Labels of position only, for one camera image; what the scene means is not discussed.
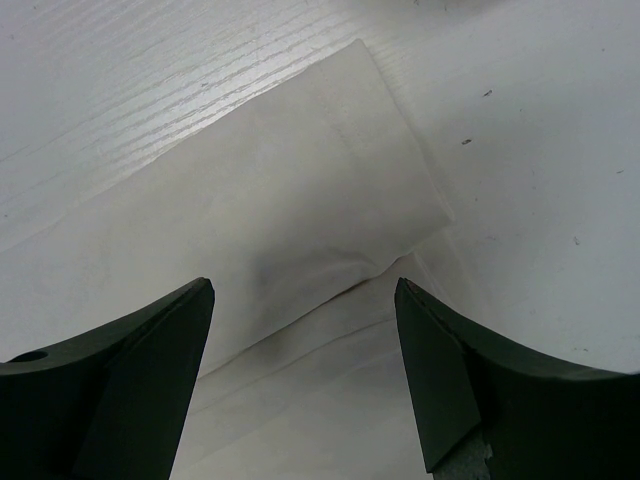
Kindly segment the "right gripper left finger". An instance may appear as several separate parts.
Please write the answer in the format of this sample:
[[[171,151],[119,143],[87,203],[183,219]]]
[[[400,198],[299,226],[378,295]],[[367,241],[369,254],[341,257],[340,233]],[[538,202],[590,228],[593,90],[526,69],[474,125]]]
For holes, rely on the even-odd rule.
[[[213,308],[198,278],[2,363],[2,478],[169,478]]]

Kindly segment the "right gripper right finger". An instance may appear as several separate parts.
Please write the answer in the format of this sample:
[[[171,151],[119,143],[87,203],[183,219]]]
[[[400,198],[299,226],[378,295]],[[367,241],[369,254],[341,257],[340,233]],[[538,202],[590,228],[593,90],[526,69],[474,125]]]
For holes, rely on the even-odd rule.
[[[436,479],[635,479],[639,377],[555,358],[408,279],[394,306],[426,470]]]

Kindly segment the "white green raglan t-shirt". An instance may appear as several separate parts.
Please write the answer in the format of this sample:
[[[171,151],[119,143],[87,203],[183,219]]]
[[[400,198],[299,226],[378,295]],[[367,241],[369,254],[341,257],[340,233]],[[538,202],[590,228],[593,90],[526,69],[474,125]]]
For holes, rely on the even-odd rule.
[[[4,249],[1,365],[206,278],[167,479],[419,479],[393,298],[448,221],[357,41]]]

